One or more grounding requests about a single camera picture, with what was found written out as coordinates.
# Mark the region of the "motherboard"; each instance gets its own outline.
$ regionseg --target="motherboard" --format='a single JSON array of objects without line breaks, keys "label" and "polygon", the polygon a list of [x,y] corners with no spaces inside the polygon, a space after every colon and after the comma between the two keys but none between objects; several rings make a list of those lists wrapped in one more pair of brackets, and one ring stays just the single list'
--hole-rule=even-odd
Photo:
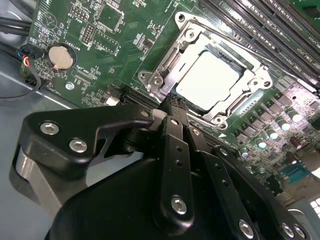
[{"label": "motherboard", "polygon": [[294,185],[312,172],[300,151],[320,142],[319,9],[316,0],[39,0],[28,43],[44,55],[30,62],[45,88],[82,108],[156,108],[174,93],[190,124],[239,153],[267,188]]}]

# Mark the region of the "cable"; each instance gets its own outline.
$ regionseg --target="cable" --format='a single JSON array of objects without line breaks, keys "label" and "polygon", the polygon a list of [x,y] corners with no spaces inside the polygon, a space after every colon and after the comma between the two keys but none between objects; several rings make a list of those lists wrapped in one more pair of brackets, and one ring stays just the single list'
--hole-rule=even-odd
[{"label": "cable", "polygon": [[33,18],[33,11],[22,0],[10,0],[10,3],[30,19]]},{"label": "cable", "polygon": [[31,96],[32,94],[34,94],[36,91],[39,90],[39,88],[41,87],[41,79],[39,74],[37,73],[36,69],[29,65],[29,67],[27,67],[27,69],[29,70],[29,72],[35,77],[36,79],[36,85],[35,87],[28,93],[23,94],[23,95],[19,95],[19,96],[4,96],[4,97],[0,97],[0,102],[2,101],[15,101],[15,100],[21,100],[21,99],[25,99],[29,96]]},{"label": "cable", "polygon": [[13,26],[4,26],[0,25],[0,32],[6,33],[6,34],[14,34],[19,36],[29,36],[29,30],[24,28],[17,28]]},{"label": "cable", "polygon": [[13,27],[19,27],[24,29],[31,28],[31,22],[16,20],[8,17],[0,16],[0,25],[8,25]]}]

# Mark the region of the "silver screw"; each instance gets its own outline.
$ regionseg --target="silver screw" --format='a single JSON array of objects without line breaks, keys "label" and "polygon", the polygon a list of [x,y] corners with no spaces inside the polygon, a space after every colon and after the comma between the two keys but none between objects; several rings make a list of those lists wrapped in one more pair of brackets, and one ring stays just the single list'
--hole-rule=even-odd
[{"label": "silver screw", "polygon": [[260,174],[265,174],[266,173],[266,169],[264,167],[260,167],[259,168],[259,173]]},{"label": "silver screw", "polygon": [[250,227],[250,225],[245,221],[245,220],[240,220],[239,221],[239,228],[241,232],[248,238],[248,239],[253,239],[254,238],[254,231]]},{"label": "silver screw", "polygon": [[302,237],[302,238],[306,238],[305,233],[300,229],[300,227],[298,227],[297,225],[294,225],[294,229],[296,230],[296,232]]},{"label": "silver screw", "polygon": [[60,131],[58,125],[54,124],[53,122],[42,123],[40,125],[40,130],[47,135],[56,135]]},{"label": "silver screw", "polygon": [[65,88],[68,89],[68,90],[73,90],[73,89],[75,89],[75,85],[72,82],[68,81],[65,84]]},{"label": "silver screw", "polygon": [[177,214],[184,215],[187,213],[186,203],[178,196],[172,198],[171,206]]},{"label": "silver screw", "polygon": [[177,120],[171,119],[171,122],[172,122],[174,125],[179,125],[179,123],[177,122]]},{"label": "silver screw", "polygon": [[228,156],[228,153],[226,150],[224,150],[223,148],[220,148],[220,152],[225,155],[225,156]]},{"label": "silver screw", "polygon": [[82,141],[81,139],[73,139],[69,142],[69,147],[71,148],[72,151],[76,152],[76,153],[84,153],[88,146],[87,144]]},{"label": "silver screw", "polygon": [[199,136],[200,135],[200,132],[197,130],[197,129],[192,129],[192,132],[195,134],[195,135],[197,135],[197,136]]},{"label": "silver screw", "polygon": [[149,117],[149,113],[147,113],[146,111],[141,111],[142,116],[144,117]]},{"label": "silver screw", "polygon": [[295,237],[295,234],[294,232],[291,230],[291,228],[285,224],[285,223],[282,223],[281,224],[281,227],[282,227],[282,230],[290,237],[290,238],[294,238]]}]

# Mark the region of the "blue wire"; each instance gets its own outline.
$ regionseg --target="blue wire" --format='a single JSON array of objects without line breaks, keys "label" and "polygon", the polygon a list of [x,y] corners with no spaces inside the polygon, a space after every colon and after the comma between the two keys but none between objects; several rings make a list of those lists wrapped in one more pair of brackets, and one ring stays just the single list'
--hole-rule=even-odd
[{"label": "blue wire", "polygon": [[20,59],[22,59],[22,54],[21,54],[21,52],[17,51],[16,54],[17,54],[17,56],[18,56]]}]

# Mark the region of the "green circuit board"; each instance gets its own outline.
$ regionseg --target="green circuit board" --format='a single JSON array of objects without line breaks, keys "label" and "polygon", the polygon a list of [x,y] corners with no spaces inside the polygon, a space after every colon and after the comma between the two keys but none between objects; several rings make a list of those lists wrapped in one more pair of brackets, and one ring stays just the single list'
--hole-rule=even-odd
[{"label": "green circuit board", "polygon": [[320,2],[318,0],[290,0],[290,2],[320,32]]},{"label": "green circuit board", "polygon": [[[203,16],[227,36],[238,35],[217,15],[199,6],[196,0],[39,0],[28,43],[44,51],[58,43],[67,44],[76,53],[76,63],[70,69],[56,71],[50,66],[47,55],[30,62],[47,81],[45,87],[48,90],[82,108],[105,106],[110,84],[119,88],[130,86],[154,101],[138,79],[138,72],[152,72],[179,33],[174,21],[177,11]],[[231,8],[223,11],[232,15]],[[310,34],[305,28],[301,29],[302,35]],[[285,61],[298,62],[290,58]],[[21,72],[25,73],[25,67],[22,66]],[[252,166],[261,182],[272,174],[278,178],[287,177],[283,174],[288,166],[285,154],[296,152],[288,144],[289,138],[303,139],[304,145],[320,141],[319,134],[311,126],[320,117],[320,111],[310,107],[319,100],[280,70],[270,67],[268,72],[273,87],[255,92],[230,116],[226,130],[213,129],[191,120],[199,129],[231,148],[249,149],[246,163]],[[73,85],[72,89],[66,87],[68,83]],[[276,99],[279,94],[285,94],[291,104],[279,102]],[[266,125],[258,128],[248,141],[240,141],[235,133],[257,116],[261,108],[267,109],[270,101],[278,104],[283,112],[273,114],[274,119],[266,121]],[[304,117],[299,123],[287,116],[292,109]],[[281,118],[291,124],[289,131],[281,132],[276,123]],[[277,141],[266,137],[268,128],[279,132]],[[266,139],[265,149],[257,147],[257,138]],[[259,172],[261,168],[265,168],[265,173]]]}]

